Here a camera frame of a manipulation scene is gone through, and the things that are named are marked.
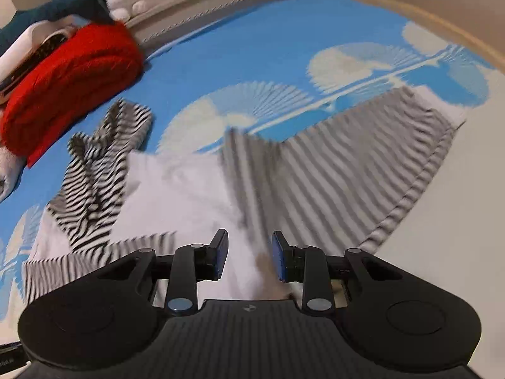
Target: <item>blue and white patterned sheet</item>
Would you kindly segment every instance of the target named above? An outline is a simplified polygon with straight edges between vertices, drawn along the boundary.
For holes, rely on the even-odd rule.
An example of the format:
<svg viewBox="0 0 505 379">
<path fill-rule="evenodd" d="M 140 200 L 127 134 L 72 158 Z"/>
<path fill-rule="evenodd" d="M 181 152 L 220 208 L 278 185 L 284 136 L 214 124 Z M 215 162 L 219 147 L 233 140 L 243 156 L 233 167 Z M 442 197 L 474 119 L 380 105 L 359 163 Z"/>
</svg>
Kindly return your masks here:
<svg viewBox="0 0 505 379">
<path fill-rule="evenodd" d="M 284 140 L 390 88 L 427 85 L 443 100 L 475 107 L 492 95 L 497 71 L 468 49 L 413 22 L 353 0 L 286 0 L 235 15 L 153 58 L 143 78 L 117 97 L 155 115 L 149 153 L 219 149 L 238 126 Z M 76 124 L 25 169 L 0 203 L 0 337 L 16 339 L 23 308 L 21 265 L 42 210 L 61 185 L 67 141 L 91 133 L 110 102 Z"/>
</svg>

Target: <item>bed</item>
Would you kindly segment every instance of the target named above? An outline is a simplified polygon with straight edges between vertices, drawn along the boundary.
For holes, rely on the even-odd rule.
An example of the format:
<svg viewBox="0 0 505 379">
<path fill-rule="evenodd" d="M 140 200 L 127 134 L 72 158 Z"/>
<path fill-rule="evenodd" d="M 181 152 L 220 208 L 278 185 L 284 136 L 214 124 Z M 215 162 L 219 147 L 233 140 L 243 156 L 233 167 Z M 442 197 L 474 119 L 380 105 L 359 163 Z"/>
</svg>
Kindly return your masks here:
<svg viewBox="0 0 505 379">
<path fill-rule="evenodd" d="M 237 0 L 138 38 L 149 55 L 143 77 L 73 126 L 33 168 L 24 170 L 17 189 L 0 205 L 4 342 L 17 339 L 22 263 L 45 204 L 60 188 L 70 160 L 67 142 L 76 132 L 92 133 L 117 98 L 152 110 L 155 120 L 144 151 L 173 157 L 217 152 L 231 126 L 282 141 L 402 85 L 428 86 L 442 100 L 478 111 L 496 103 L 505 81 L 468 48 L 393 11 L 356 0 Z M 408 234 L 404 225 L 400 229 Z M 391 246 L 385 244 L 386 252 Z M 392 252 L 383 257 L 402 266 L 397 251 Z M 420 276 L 452 287 L 420 266 L 414 268 Z M 454 290 L 478 305 L 471 295 Z M 478 354 L 472 363 L 485 371 L 487 356 Z"/>
</svg>

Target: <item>black device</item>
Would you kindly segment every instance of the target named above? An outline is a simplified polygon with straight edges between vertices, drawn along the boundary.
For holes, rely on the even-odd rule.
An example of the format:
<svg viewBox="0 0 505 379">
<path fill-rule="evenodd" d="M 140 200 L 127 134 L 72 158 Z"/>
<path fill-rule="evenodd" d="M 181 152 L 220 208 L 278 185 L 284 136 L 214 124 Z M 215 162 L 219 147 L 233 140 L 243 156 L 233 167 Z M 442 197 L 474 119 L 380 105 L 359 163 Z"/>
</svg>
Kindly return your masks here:
<svg viewBox="0 0 505 379">
<path fill-rule="evenodd" d="M 32 302 L 18 332 L 32 365 L 20 378 L 477 378 L 466 365 L 480 320 L 462 299 L 360 249 L 343 257 L 272 236 L 279 279 L 294 300 L 207 300 L 228 253 L 209 245 L 156 257 L 138 250 Z M 152 306 L 168 279 L 164 308 Z M 335 308 L 331 280 L 348 305 Z"/>
</svg>

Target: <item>red fabric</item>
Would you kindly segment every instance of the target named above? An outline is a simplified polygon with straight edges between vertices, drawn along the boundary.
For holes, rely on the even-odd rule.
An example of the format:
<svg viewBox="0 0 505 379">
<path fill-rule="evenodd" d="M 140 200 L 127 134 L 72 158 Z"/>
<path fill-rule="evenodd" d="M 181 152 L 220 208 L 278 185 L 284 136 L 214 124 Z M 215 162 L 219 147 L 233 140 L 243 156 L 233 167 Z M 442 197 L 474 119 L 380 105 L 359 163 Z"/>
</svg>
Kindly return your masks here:
<svg viewBox="0 0 505 379">
<path fill-rule="evenodd" d="M 131 85 L 142 67 L 125 26 L 83 27 L 13 90 L 0 122 L 4 145 L 31 167 L 73 123 Z"/>
</svg>

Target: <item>white plush toy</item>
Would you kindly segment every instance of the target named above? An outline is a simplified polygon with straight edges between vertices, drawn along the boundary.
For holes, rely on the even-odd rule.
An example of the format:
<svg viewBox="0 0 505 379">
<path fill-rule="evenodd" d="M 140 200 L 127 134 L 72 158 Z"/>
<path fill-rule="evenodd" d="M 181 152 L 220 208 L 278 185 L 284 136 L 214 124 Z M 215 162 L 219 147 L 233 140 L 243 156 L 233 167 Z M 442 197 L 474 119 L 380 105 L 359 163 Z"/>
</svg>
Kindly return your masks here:
<svg viewBox="0 0 505 379">
<path fill-rule="evenodd" d="M 145 0 L 105 0 L 113 20 L 127 22 L 129 19 L 145 13 L 148 6 Z"/>
</svg>

